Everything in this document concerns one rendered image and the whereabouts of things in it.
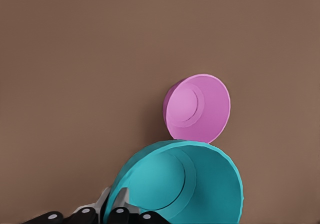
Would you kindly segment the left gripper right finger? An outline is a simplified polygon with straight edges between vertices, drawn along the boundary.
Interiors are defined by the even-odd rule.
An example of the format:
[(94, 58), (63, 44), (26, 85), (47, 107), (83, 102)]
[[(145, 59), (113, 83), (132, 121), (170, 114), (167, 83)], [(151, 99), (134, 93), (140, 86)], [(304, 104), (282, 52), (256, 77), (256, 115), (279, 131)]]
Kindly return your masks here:
[(108, 224), (139, 224), (140, 208), (129, 204), (129, 189), (124, 187), (117, 194), (108, 217)]

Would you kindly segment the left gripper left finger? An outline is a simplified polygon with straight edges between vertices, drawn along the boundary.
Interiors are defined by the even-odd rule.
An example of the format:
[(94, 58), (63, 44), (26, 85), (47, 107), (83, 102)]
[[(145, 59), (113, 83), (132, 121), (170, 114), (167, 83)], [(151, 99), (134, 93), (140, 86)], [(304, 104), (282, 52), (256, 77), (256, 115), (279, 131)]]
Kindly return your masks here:
[(78, 207), (63, 224), (102, 224), (111, 187), (107, 187), (95, 203)]

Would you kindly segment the blue bowl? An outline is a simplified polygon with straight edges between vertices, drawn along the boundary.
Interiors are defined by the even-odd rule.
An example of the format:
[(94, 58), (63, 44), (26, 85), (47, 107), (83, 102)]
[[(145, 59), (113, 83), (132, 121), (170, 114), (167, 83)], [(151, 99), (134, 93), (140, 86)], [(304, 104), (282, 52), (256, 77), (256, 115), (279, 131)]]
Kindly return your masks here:
[(203, 142), (160, 141), (134, 154), (113, 182), (104, 219), (123, 188), (131, 205), (155, 211), (171, 224), (237, 224), (243, 209), (236, 165)]

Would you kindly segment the pink bowl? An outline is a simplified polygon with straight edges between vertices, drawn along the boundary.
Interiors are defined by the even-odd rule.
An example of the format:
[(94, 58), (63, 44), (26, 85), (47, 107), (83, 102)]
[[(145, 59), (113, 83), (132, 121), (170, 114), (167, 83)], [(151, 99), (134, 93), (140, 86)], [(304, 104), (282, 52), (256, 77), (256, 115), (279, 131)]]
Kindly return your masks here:
[(173, 139), (211, 143), (227, 125), (231, 99), (225, 84), (210, 74), (196, 74), (175, 83), (162, 105)]

